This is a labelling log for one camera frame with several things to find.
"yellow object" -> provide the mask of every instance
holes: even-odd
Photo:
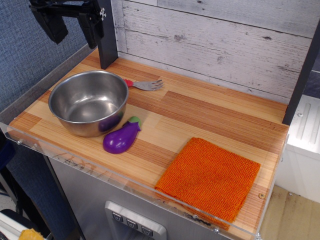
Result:
[[[44,240],[44,237],[32,228],[23,230],[19,236],[19,240]]]
[[[260,164],[193,137],[176,156],[155,189],[232,223],[243,206]],[[229,225],[207,214],[199,217],[228,230]]]

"bowl rim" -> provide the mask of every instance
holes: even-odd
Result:
[[[58,90],[59,87],[61,87],[62,85],[64,85],[65,83],[69,82],[71,79],[74,79],[75,77],[77,76],[81,76],[81,75],[86,75],[86,74],[90,74],[90,73],[100,73],[100,74],[106,74],[106,75],[112,75],[114,77],[116,77],[117,79],[119,79],[123,85],[125,86],[126,88],[126,96],[125,96],[125,99],[123,101],[123,103],[120,105],[120,107],[117,108],[116,111],[112,112],[111,114],[107,115],[107,116],[104,116],[102,118],[99,118],[99,119],[96,119],[96,120],[93,120],[93,121],[70,121],[70,120],[66,120],[60,116],[58,116],[54,110],[52,109],[52,98],[53,98],[53,95],[54,93]],[[117,112],[119,112],[126,104],[127,104],[127,101],[128,101],[128,97],[129,97],[129,88],[128,88],[128,85],[127,83],[125,82],[125,80],[123,80],[122,77],[112,73],[112,72],[109,72],[109,71],[103,71],[103,70],[90,70],[90,71],[83,71],[83,72],[79,72],[79,73],[76,73],[72,76],[69,76],[67,77],[66,79],[64,79],[63,81],[59,82],[55,87],[54,89],[51,91],[50,93],[50,96],[49,96],[49,100],[48,100],[48,105],[49,105],[49,109],[51,111],[51,113],[57,117],[58,119],[66,122],[66,123],[70,123],[70,124],[92,124],[92,123],[96,123],[96,122],[99,122],[101,120],[104,120],[106,118],[109,118],[113,115],[115,115]]]

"black pole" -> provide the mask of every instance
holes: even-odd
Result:
[[[310,48],[306,55],[305,61],[303,63],[298,81],[296,82],[295,88],[293,90],[289,105],[286,109],[286,112],[282,121],[283,124],[290,125],[292,122],[292,119],[294,118],[296,109],[298,107],[298,104],[304,92],[305,86],[307,84],[310,72],[312,71],[314,63],[316,61],[319,49],[320,49],[320,21],[318,22],[318,25],[314,32],[314,36],[311,41]]]
[[[100,8],[104,8],[106,17],[103,20],[104,37],[98,43],[100,66],[106,69],[118,58],[114,18],[110,0],[98,0]]]

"gray button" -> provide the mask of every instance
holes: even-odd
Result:
[[[138,229],[138,225],[134,222],[134,221],[131,221],[129,219],[126,220],[126,223],[128,224],[128,226],[130,228],[133,228],[133,229]]]
[[[117,214],[117,213],[114,213],[114,212],[112,212],[112,217],[113,217],[113,219],[114,220],[116,220],[116,221],[118,221],[118,222],[123,222],[124,220],[122,219],[122,216],[121,215],[119,215],[119,214]]]
[[[146,228],[145,226],[141,226],[141,230],[142,230],[142,233],[144,233],[149,237],[152,237],[154,235],[152,230],[150,230],[149,228]]]

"purple eggplant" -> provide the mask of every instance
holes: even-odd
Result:
[[[108,133],[103,139],[103,149],[111,154],[121,154],[134,143],[140,129],[141,121],[138,117],[131,117],[122,128]]]

